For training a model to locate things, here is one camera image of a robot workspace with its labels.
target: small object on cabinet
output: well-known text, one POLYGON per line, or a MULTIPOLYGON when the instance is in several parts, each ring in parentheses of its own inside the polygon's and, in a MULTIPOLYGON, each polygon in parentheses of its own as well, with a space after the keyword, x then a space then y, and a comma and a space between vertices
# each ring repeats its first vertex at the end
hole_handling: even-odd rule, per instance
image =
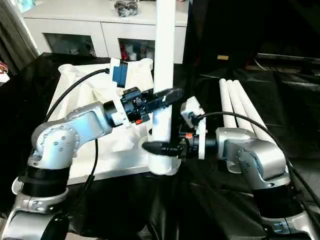
POLYGON ((114 8, 120 17, 134 16, 138 14, 138 3, 136 1, 130 1, 128 3, 125 3, 124 1, 116 1, 114 8))

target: black curtain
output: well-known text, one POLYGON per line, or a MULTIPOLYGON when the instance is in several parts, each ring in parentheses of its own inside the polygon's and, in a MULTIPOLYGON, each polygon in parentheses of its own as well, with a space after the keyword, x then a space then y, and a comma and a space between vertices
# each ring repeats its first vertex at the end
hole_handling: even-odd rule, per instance
POLYGON ((15 75, 38 55, 19 10, 0 0, 0 57, 9 71, 15 75))

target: cable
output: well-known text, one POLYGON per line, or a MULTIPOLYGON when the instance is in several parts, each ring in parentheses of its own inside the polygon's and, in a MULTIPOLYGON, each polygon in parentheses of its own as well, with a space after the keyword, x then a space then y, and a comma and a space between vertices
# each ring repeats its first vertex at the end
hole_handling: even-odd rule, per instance
POLYGON ((99 149, 98 149, 98 139, 94 140, 95 143, 95 157, 94 157, 94 164, 93 164, 93 168, 91 173, 89 174, 88 178, 86 179, 84 186, 82 187, 82 190, 80 192, 80 194, 78 195, 78 197, 76 198, 76 200, 74 201, 74 203, 71 205, 71 207, 69 208, 68 211, 66 211, 65 216, 69 216, 70 213, 72 213, 72 211, 76 208, 76 206, 81 202, 82 198, 85 196, 86 191, 91 187, 95 176, 95 170, 97 167, 97 163, 98 163, 98 154, 99 154, 99 149))
POLYGON ((258 65, 259 68, 261 68, 263 71, 268 71, 267 69, 265 69, 263 66, 260 65, 260 63, 258 63, 258 61, 254 58, 253 59, 254 62, 258 65))
MULTIPOLYGON (((298 171, 293 167, 293 165, 291 164, 288 154, 285 151, 284 147, 282 146, 282 144, 278 141, 278 139, 264 126, 262 126, 260 123, 258 123, 257 121, 247 117, 247 116, 243 116, 241 114, 238 113, 234 113, 234 112, 228 112, 228 111, 217 111, 217 112, 209 112, 209 113, 205 113, 203 115, 198 116, 196 119, 198 121, 206 118, 206 117, 210 117, 210 116, 223 116, 223 115, 230 115, 230 116, 234 116, 240 119, 244 119, 247 120, 248 122, 250 122, 251 124, 256 125, 257 127, 259 127, 260 129, 262 129, 266 134, 268 134, 273 140, 274 142, 277 144, 277 146, 280 148, 280 150, 283 152, 285 161, 286 161, 286 165, 288 167, 288 172, 289 175, 292 178, 292 185, 295 188, 295 190, 297 192, 299 192, 299 188, 294 180, 294 176, 296 175, 296 177, 301 181, 301 183, 303 184, 303 186, 305 187, 305 189, 310 193, 310 195, 312 196, 313 200, 315 201, 316 205, 318 206, 318 208, 320 208, 320 201, 319 198, 317 197, 317 195, 315 194, 315 192, 311 189, 311 187, 308 185, 308 183, 303 179, 303 177, 300 175, 300 173, 298 173, 298 171)), ((312 222, 317 226, 317 228, 320 230, 320 223, 317 220, 317 218, 315 217, 314 213, 311 211, 310 207, 307 205, 307 203, 305 202, 305 200, 303 198, 300 197, 300 202, 303 205, 305 211, 308 213, 308 215, 310 216, 312 222)))
POLYGON ((62 93, 62 95, 55 101, 55 103, 52 105, 51 109, 47 113, 47 115, 44 118, 44 122, 47 122, 49 118, 51 117, 52 113, 55 111, 59 103, 67 96, 68 93, 70 93, 76 86, 87 80, 88 78, 91 78, 94 75, 101 74, 101 73, 109 73, 109 68, 100 69, 94 72, 89 73, 88 75, 85 75, 84 77, 80 78, 78 81, 76 81, 74 84, 72 84, 67 90, 62 93))
POLYGON ((302 177, 302 175, 298 172, 297 169, 293 168, 294 175, 299 179, 299 181, 302 183, 302 185, 305 187, 305 189, 308 191, 308 193, 311 195, 312 199, 314 200, 315 204, 319 207, 320 206, 320 199, 315 194, 315 192, 311 189, 309 184, 306 182, 306 180, 302 177))

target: table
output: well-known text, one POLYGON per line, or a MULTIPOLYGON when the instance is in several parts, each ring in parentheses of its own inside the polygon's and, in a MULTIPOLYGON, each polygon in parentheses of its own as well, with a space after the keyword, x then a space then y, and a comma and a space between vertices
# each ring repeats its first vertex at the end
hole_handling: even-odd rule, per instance
MULTIPOLYGON (((10 210, 14 199, 11 184, 27 163, 31 133, 48 110, 60 77, 58 66, 109 61, 44 53, 0 87, 1 213, 10 210)), ((233 69, 196 75, 188 65, 174 65, 174 86, 184 88, 186 96, 195 95, 206 112, 221 110, 222 77, 241 81, 267 127, 320 194, 320 78, 233 69)), ((179 105, 173 106, 173 133, 182 121, 179 109, 179 105)), ((209 120, 208 130, 221 125, 221 119, 209 120)), ((70 188, 67 204, 80 187, 70 188)), ((142 173, 95 181, 72 214, 71 231, 109 240, 148 239, 150 235, 153 239, 178 239, 178 235, 179 239, 261 239, 265 234, 249 193, 242 176, 221 171, 214 156, 190 160, 174 176, 142 173), (145 226, 148 230, 141 232, 145 226)))

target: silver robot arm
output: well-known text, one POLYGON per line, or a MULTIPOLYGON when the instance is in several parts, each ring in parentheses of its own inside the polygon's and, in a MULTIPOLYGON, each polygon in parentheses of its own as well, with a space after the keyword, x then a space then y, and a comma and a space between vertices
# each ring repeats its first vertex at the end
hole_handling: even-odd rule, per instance
POLYGON ((68 220, 59 214, 68 194, 73 155, 85 143, 112 132, 101 102, 80 107, 65 118, 45 122, 32 134, 34 153, 21 178, 1 239, 64 239, 68 220))
POLYGON ((118 101, 95 102, 65 118, 45 122, 32 134, 33 154, 19 180, 23 182, 3 229, 1 240, 64 240, 69 221, 62 212, 73 156, 85 143, 105 136, 126 122, 148 121, 148 113, 181 99, 183 91, 166 89, 123 92, 118 101))
POLYGON ((206 118, 195 97, 181 106, 181 116, 187 130, 180 127, 178 146, 168 142, 145 142, 142 147, 153 154, 181 158, 205 158, 205 152, 216 152, 220 160, 237 166, 252 190, 263 229, 268 235, 303 233, 312 240, 320 240, 314 224, 296 199, 286 159, 280 148, 258 139, 242 128, 219 127, 215 134, 206 131, 206 118))
POLYGON ((279 147, 241 128, 219 127, 215 133, 218 157, 239 165, 252 190, 264 230, 271 235, 304 233, 312 240, 320 239, 295 198, 286 159, 279 147))

